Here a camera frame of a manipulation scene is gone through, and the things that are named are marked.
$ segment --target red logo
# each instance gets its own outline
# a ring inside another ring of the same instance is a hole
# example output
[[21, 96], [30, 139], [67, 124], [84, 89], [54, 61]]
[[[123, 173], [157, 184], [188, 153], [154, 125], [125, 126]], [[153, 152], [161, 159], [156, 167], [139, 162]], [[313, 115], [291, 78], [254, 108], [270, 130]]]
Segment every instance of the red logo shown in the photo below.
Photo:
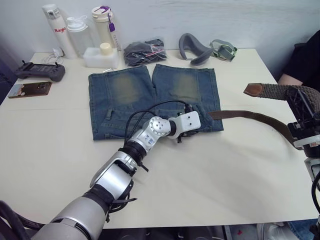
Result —
[[63, 33], [64, 31], [66, 30], [66, 28], [64, 27], [64, 28], [59, 28], [59, 29], [54, 29], [54, 31], [56, 32], [56, 33]]

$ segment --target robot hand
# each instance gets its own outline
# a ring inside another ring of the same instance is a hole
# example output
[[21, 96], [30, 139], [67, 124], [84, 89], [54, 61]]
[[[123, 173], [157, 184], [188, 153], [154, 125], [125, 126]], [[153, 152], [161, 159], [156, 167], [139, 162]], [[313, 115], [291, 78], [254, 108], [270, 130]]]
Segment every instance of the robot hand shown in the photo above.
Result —
[[158, 139], [164, 136], [175, 139], [200, 126], [196, 111], [168, 120], [152, 117], [93, 176], [90, 190], [67, 205], [32, 239], [97, 240], [109, 213], [122, 209], [124, 204], [132, 201], [127, 199], [134, 185], [132, 176], [138, 167], [148, 170], [142, 160]]

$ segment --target white table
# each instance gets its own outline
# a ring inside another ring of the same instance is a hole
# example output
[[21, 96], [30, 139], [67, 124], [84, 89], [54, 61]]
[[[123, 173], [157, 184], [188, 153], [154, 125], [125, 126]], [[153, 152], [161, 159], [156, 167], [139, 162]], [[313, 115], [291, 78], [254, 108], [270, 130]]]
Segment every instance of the white table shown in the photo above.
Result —
[[[168, 51], [164, 65], [189, 67]], [[36, 53], [35, 63], [48, 54]], [[0, 194], [15, 211], [48, 223], [88, 190], [95, 172], [122, 140], [93, 141], [88, 75], [82, 59], [65, 59], [66, 73], [48, 96], [6, 99], [0, 106]], [[147, 66], [152, 74], [155, 64]], [[213, 57], [222, 110], [249, 110], [284, 123], [295, 121], [284, 101], [243, 93], [248, 83], [275, 80], [254, 49], [240, 49], [232, 62]], [[39, 79], [18, 80], [17, 83]], [[105, 228], [231, 225], [311, 219], [305, 154], [272, 127], [233, 118], [224, 131], [199, 133], [177, 144], [161, 139], [145, 157], [131, 196], [138, 198], [110, 216]]]

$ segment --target plastic container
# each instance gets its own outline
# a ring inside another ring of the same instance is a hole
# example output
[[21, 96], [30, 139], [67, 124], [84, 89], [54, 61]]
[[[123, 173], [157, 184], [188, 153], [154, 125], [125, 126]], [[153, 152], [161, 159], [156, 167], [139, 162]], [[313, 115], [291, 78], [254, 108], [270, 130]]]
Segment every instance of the plastic container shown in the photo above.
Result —
[[87, 16], [68, 17], [66, 19], [68, 32], [79, 57], [83, 56], [87, 48], [94, 46], [88, 25], [84, 23], [85, 19], [87, 19]]
[[97, 6], [91, 11], [102, 43], [110, 43], [112, 48], [121, 50], [118, 31], [113, 22], [114, 14], [108, 6]]
[[42, 10], [64, 52], [65, 57], [67, 59], [76, 59], [78, 57], [77, 53], [68, 36], [66, 23], [62, 18], [57, 5], [47, 4], [42, 6]]
[[100, 48], [88, 47], [83, 59], [88, 68], [116, 69], [119, 65], [118, 50], [107, 42], [101, 43]]

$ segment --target black controller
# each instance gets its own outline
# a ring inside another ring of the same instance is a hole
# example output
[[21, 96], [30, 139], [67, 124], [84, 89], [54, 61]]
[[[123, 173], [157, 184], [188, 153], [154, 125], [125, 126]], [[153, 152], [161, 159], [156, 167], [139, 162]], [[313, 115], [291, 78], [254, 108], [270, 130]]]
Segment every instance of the black controller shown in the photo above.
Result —
[[65, 75], [66, 69], [61, 64], [34, 64], [33, 62], [22, 61], [23, 65], [19, 67], [14, 74], [20, 78], [43, 77], [50, 78], [54, 82], [59, 82]]

